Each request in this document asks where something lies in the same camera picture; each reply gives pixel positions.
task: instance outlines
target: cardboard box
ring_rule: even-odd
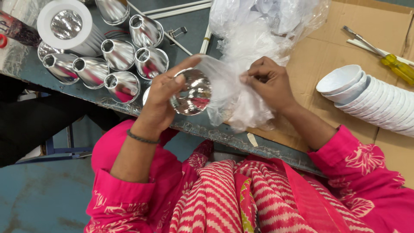
[[[342,29],[347,25],[378,48],[414,61],[413,14],[413,8],[374,0],[333,0],[327,22],[297,44],[287,66],[294,96],[302,106],[334,127],[346,125],[362,143],[377,143],[384,147],[387,165],[410,180],[409,187],[412,188],[414,172],[408,171],[413,163],[405,163],[403,158],[414,160],[414,138],[379,129],[342,112],[315,87],[332,70],[358,64],[367,74],[379,80],[414,91],[414,87],[384,66],[375,54],[347,43],[348,39],[353,38]],[[260,129],[248,131],[300,151],[308,149],[282,116],[278,116],[274,124],[276,129],[269,132]]]

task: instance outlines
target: black bracelet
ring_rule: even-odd
[[[141,141],[141,142],[145,142],[145,143],[158,144],[160,142],[159,139],[158,139],[158,141],[150,141],[150,140],[147,140],[147,139],[144,139],[144,138],[140,138],[137,135],[133,135],[131,133],[131,130],[130,129],[127,130],[127,134],[128,134],[129,137],[131,137],[131,138],[133,138],[135,140]]]

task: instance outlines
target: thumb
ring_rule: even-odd
[[[260,82],[253,76],[249,76],[247,74],[242,74],[240,76],[240,81],[248,86],[251,86],[258,94],[262,95],[262,93],[266,89],[266,84]]]
[[[165,100],[168,100],[173,94],[181,91],[185,85],[184,75],[179,75],[172,80],[168,81],[162,86],[162,93]]]

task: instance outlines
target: screwdriver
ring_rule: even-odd
[[[397,74],[402,79],[407,81],[407,83],[409,83],[410,85],[414,85],[414,69],[411,66],[397,60],[397,57],[394,54],[385,55],[383,52],[378,50],[374,45],[366,41],[361,35],[355,33],[347,26],[343,26],[343,28],[349,33],[351,33],[355,37],[355,39],[363,42],[366,46],[368,46],[370,49],[372,49],[378,55],[380,55],[382,57],[381,59],[382,64],[389,66],[395,74]]]

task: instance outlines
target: workbench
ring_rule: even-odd
[[[188,3],[191,2],[191,0],[130,0],[130,2],[140,11],[144,12],[148,10]],[[102,20],[100,12],[95,5],[88,8],[92,14],[94,24],[103,33],[117,29],[115,27],[107,25]],[[207,29],[209,19],[209,11],[210,9],[208,8],[195,12],[185,13],[182,15],[162,18],[158,21],[163,25],[164,31],[168,31],[170,29],[175,30],[179,27],[186,27],[188,33],[184,35],[181,34],[177,37],[176,40],[191,53],[196,54],[199,53],[203,38],[205,36],[205,31]],[[131,16],[134,14],[137,14],[137,12],[131,8]],[[217,41],[218,39],[213,36],[212,42],[210,43],[207,50],[207,55],[215,58],[220,58],[221,53],[218,49],[216,49]],[[188,55],[182,49],[180,49],[178,46],[170,46],[168,42],[164,43],[161,49],[163,49],[168,55],[168,58],[170,60],[169,67],[175,66],[183,59],[188,57]],[[91,90],[86,88],[83,85],[82,81],[79,81],[73,85],[61,84],[43,67],[42,62],[37,56],[36,48],[29,48],[29,54],[26,56],[25,64],[22,66],[19,76],[15,78],[35,83],[71,96],[91,101],[100,106],[134,116],[139,116],[142,108],[142,94],[150,85],[149,80],[139,78],[141,82],[141,93],[137,100],[132,104],[120,104],[115,102],[110,97],[106,88]],[[207,112],[203,112],[202,114],[196,116],[184,116],[177,114],[171,127],[262,157],[280,158],[293,167],[315,174],[320,174],[320,171],[312,163],[307,154],[258,136],[255,136],[258,146],[254,147],[247,138],[246,132],[235,134],[231,130],[230,126],[226,124],[222,124],[218,127],[213,127],[210,124]]]

